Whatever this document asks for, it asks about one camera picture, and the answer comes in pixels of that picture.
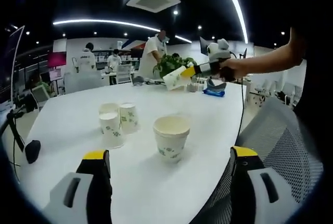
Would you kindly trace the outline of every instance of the blue tissue package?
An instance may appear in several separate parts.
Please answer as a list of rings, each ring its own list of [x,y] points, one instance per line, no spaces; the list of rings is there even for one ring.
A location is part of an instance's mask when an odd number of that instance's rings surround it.
[[[217,96],[217,97],[223,97],[225,92],[224,91],[219,91],[219,92],[216,92],[216,91],[211,91],[211,90],[208,90],[208,89],[205,89],[203,91],[204,94],[206,95],[212,95],[212,96]]]

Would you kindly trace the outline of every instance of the potted plant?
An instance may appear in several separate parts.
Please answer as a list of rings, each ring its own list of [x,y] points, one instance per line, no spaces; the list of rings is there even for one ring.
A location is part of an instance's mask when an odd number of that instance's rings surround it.
[[[153,72],[155,73],[156,71],[159,71],[160,77],[163,78],[165,75],[180,68],[181,66],[188,68],[191,63],[193,65],[197,64],[193,58],[187,57],[183,59],[177,53],[173,55],[164,54],[161,61],[154,67]]]

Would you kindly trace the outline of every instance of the curved light strip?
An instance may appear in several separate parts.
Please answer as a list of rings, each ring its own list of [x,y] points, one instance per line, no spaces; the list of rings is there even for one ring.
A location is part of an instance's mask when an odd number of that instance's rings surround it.
[[[104,22],[104,23],[115,23],[115,24],[122,24],[122,25],[127,25],[127,26],[133,26],[137,28],[142,28],[146,30],[151,30],[155,32],[160,32],[159,29],[151,28],[148,26],[140,25],[140,24],[135,24],[135,23],[130,23],[130,22],[120,22],[120,21],[113,21],[113,20],[100,20],[100,19],[74,19],[74,20],[65,20],[65,21],[57,21],[53,22],[53,25],[59,25],[59,24],[65,24],[65,23],[80,23],[80,22]],[[192,43],[192,41],[185,39],[181,36],[176,35],[176,38],[183,40],[187,43]]]
[[[248,34],[246,32],[244,17],[243,17],[243,14],[241,12],[241,9],[240,9],[239,2],[238,2],[238,0],[232,0],[232,1],[234,3],[236,11],[237,11],[237,15],[238,15],[238,18],[239,18],[241,29],[243,30],[244,41],[245,41],[246,44],[248,44],[249,43]]]

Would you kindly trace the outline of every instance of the human hand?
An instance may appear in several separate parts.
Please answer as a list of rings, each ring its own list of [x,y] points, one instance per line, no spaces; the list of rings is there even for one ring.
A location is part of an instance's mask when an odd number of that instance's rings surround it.
[[[244,62],[241,59],[228,59],[220,63],[220,67],[229,67],[230,69],[233,69],[235,79],[239,79],[247,75]]]

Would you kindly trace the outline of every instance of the white table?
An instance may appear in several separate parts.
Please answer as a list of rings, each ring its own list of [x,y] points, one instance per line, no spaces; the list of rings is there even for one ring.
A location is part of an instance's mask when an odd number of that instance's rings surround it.
[[[26,140],[41,141],[39,158],[21,163],[22,189],[37,207],[48,203],[50,190],[76,171],[84,154],[108,148],[98,123],[98,108],[107,102],[134,102],[141,125],[123,147],[110,150],[112,223],[189,223],[215,189],[235,144],[240,85],[229,83],[223,98],[130,83],[51,98]],[[169,114],[191,123],[184,158],[174,165],[160,160],[152,130],[158,117]]]
[[[138,71],[131,71],[131,74],[136,74],[136,73],[138,73]],[[116,75],[117,75],[116,72],[110,72],[110,73],[108,73],[108,74],[106,74],[106,73],[101,73],[101,76],[102,76],[102,77],[115,77]]]

